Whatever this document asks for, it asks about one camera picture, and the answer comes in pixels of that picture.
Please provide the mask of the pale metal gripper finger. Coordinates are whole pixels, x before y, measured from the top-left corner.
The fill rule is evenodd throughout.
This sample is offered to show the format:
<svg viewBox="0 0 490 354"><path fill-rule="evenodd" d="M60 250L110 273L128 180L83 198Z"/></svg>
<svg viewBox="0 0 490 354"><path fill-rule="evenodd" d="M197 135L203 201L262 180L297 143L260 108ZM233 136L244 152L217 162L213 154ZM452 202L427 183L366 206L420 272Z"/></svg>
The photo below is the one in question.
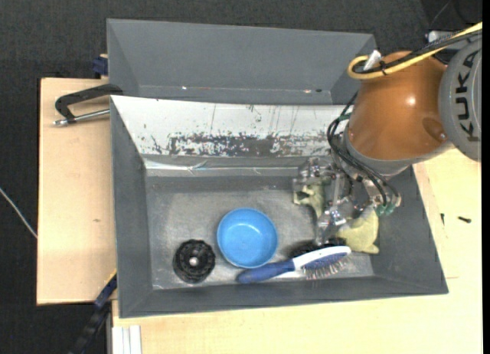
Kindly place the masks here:
<svg viewBox="0 0 490 354"><path fill-rule="evenodd" d="M298 167L297 176L292 181L294 192L308 193L312 186L322 183L322 167L319 158L309 158Z"/></svg>
<svg viewBox="0 0 490 354"><path fill-rule="evenodd" d="M327 209L322 212L316 219L314 242L317 245L331 243L336 238L342 223L344 221L338 219L337 211L329 211Z"/></svg>

